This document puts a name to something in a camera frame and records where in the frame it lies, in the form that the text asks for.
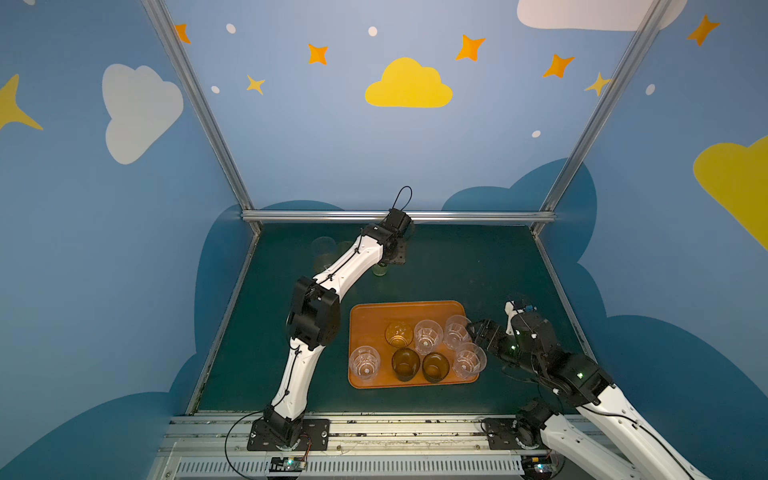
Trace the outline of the clear faceted glass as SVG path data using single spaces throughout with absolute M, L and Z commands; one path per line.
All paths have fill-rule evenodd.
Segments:
M 469 323 L 469 319 L 463 315 L 453 315 L 445 321 L 444 344 L 449 350 L 455 351 L 461 345 L 472 342 L 467 330 Z
M 419 355 L 435 352 L 442 342 L 443 329 L 438 322 L 424 319 L 414 326 L 414 350 Z
M 379 373 L 381 357 L 372 346 L 357 347 L 349 356 L 348 368 L 351 377 L 358 382 L 373 380 Z
M 487 366 L 486 352 L 477 344 L 465 342 L 455 350 L 453 371 L 462 380 L 478 376 Z

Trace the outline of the short green glass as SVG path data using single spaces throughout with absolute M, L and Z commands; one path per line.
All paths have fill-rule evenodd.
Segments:
M 383 276 L 385 276 L 385 275 L 387 274 L 387 272 L 388 272 L 388 265 L 387 265 L 387 264 L 381 264 L 381 263 L 378 263 L 378 264 L 376 264 L 376 265 L 374 265 L 374 266 L 372 267 L 371 271 L 373 272 L 373 274 L 374 274 L 375 276 L 377 276 L 377 277 L 383 277 Z

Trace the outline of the small olive textured cup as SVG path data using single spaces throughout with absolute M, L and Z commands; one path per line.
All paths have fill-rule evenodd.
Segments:
M 423 376 L 429 383 L 442 382 L 451 370 L 448 358 L 439 352 L 425 355 L 421 366 Z

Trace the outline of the tall clear bluish glass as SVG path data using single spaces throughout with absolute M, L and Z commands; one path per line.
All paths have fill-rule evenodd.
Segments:
M 320 265 L 320 269 L 325 269 L 337 258 L 337 243 L 329 236 L 321 236 L 314 239 L 311 243 L 313 261 Z

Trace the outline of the dark olive textured cup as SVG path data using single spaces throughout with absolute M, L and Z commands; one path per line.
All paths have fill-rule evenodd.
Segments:
M 399 348 L 392 355 L 391 367 L 400 382 L 408 382 L 419 372 L 421 359 L 416 351 L 407 347 Z

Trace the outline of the short yellow glass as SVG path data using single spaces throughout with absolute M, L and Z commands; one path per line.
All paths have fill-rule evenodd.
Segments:
M 411 324 L 405 321 L 394 321 L 385 329 L 385 340 L 394 348 L 406 348 L 414 338 L 414 330 Z

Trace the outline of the orange plastic tray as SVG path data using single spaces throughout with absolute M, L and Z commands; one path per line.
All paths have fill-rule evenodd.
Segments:
M 381 303 L 357 305 L 350 314 L 349 353 L 357 347 L 368 345 L 376 348 L 381 357 L 378 375 L 371 381 L 355 381 L 349 372 L 350 384 L 357 389 L 417 387 L 428 385 L 468 384 L 479 377 L 462 380 L 453 371 L 455 351 L 449 350 L 444 344 L 445 321 L 453 315 L 465 316 L 465 310 L 457 301 L 422 301 L 403 303 Z M 390 346 L 385 340 L 385 329 L 394 321 L 405 321 L 414 326 L 421 320 L 431 319 L 438 322 L 443 329 L 443 342 L 435 352 L 445 355 L 451 365 L 448 376 L 439 383 L 429 383 L 423 376 L 422 366 L 416 376 L 408 382 L 400 382 L 391 367 L 391 358 L 397 348 Z

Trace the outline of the clear faceted glass back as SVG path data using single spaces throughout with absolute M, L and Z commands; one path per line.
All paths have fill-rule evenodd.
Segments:
M 379 373 L 381 357 L 372 346 L 357 347 L 349 356 L 348 368 L 351 377 L 358 382 L 373 380 Z

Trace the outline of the tall green glass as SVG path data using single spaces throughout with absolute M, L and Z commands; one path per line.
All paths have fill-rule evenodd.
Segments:
M 353 241 L 342 241 L 337 245 L 337 257 L 342 257 L 352 246 Z

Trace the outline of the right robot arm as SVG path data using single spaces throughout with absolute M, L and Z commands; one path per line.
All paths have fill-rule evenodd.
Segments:
M 563 455 L 596 479 L 702 479 L 686 460 L 634 408 L 606 373 L 583 353 L 561 346 L 552 324 L 535 309 L 505 306 L 506 325 L 472 322 L 473 343 L 505 365 L 532 374 L 576 409 L 618 448 L 613 453 L 575 427 L 543 401 L 532 401 L 514 418 L 512 432 L 523 449 Z

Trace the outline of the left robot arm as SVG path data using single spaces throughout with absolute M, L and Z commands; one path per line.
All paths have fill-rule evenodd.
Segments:
M 408 223 L 370 224 L 328 268 L 297 280 L 286 320 L 287 363 L 278 391 L 262 414 L 277 445 L 292 447 L 299 441 L 312 377 L 320 355 L 339 332 L 345 294 L 373 266 L 404 260 L 409 228 Z

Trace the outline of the right controller board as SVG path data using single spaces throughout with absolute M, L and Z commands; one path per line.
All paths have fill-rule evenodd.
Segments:
M 524 480 L 550 480 L 556 472 L 549 457 L 523 456 L 521 466 Z

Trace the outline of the controller board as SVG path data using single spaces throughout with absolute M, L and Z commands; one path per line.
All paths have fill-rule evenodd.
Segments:
M 272 457 L 269 472 L 300 474 L 306 467 L 307 461 L 303 457 Z
M 521 466 L 524 480 L 550 480 L 556 472 L 549 457 L 523 456 Z

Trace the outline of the left controller board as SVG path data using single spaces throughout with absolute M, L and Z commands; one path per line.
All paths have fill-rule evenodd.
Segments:
M 307 461 L 303 457 L 272 457 L 269 472 L 300 474 L 306 467 Z

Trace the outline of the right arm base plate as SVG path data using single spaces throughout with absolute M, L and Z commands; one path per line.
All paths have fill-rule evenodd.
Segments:
M 539 430 L 525 419 L 486 417 L 481 429 L 491 450 L 535 450 L 541 447 Z

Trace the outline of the aluminium right frame post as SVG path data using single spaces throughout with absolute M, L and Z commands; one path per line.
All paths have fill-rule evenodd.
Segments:
M 542 219 L 537 220 L 531 226 L 531 233 L 535 238 L 540 236 L 547 223 L 552 223 L 555 220 L 555 210 L 558 204 L 585 161 L 655 38 L 662 30 L 662 20 L 671 5 L 672 1 L 670 0 L 655 0 L 651 2 L 613 72 L 612 81 L 600 96 L 574 149 L 568 156 L 540 207 L 539 213 Z

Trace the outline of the aluminium frame post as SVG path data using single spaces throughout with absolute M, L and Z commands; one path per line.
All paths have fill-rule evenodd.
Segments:
M 535 238 L 540 236 L 547 223 L 552 223 L 555 220 L 555 210 L 558 204 L 585 161 L 655 38 L 662 30 L 662 20 L 671 5 L 672 1 L 670 0 L 655 0 L 651 2 L 613 72 L 612 81 L 600 96 L 574 149 L 568 156 L 540 207 L 539 213 L 542 219 L 537 220 L 531 226 L 531 233 Z
M 183 90 L 199 120 L 218 163 L 235 195 L 241 214 L 253 209 L 253 203 L 245 182 L 237 168 L 223 134 L 216 123 L 210 105 L 205 98 L 183 42 L 180 40 L 172 17 L 164 1 L 143 0 L 142 5 L 163 48 L 182 84 Z

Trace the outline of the aluminium rear frame bar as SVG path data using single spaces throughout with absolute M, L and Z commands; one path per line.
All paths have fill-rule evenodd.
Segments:
M 319 210 L 244 210 L 241 217 L 250 222 L 322 222 L 322 223 L 364 223 L 378 222 L 389 215 L 388 211 L 319 211 Z M 417 223 L 551 223 L 555 220 L 552 212 L 451 212 L 411 211 L 396 214 L 408 216 Z

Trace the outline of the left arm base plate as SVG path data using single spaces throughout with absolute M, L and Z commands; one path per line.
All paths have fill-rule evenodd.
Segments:
M 251 427 L 248 451 L 326 451 L 330 437 L 330 420 L 303 419 L 298 423 L 273 424 L 259 419 Z

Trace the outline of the front aluminium rail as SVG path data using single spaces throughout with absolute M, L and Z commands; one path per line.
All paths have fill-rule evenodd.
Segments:
M 617 453 L 585 419 L 565 416 Z M 172 419 L 150 468 L 151 479 L 523 479 L 523 456 L 549 457 L 551 479 L 596 479 L 548 449 L 491 450 L 483 415 L 325 415 L 326 451 L 248 451 L 252 419 L 233 415 Z M 303 457 L 300 474 L 270 473 L 272 457 Z

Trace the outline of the aluminium left frame post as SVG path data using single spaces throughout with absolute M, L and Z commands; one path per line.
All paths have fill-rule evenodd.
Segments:
M 210 105 L 205 98 L 183 42 L 180 40 L 172 17 L 164 1 L 143 0 L 142 5 L 163 48 L 182 84 L 183 90 L 199 120 L 218 163 L 235 195 L 241 214 L 253 209 L 253 203 L 245 182 L 237 168 L 223 134 L 216 123 Z

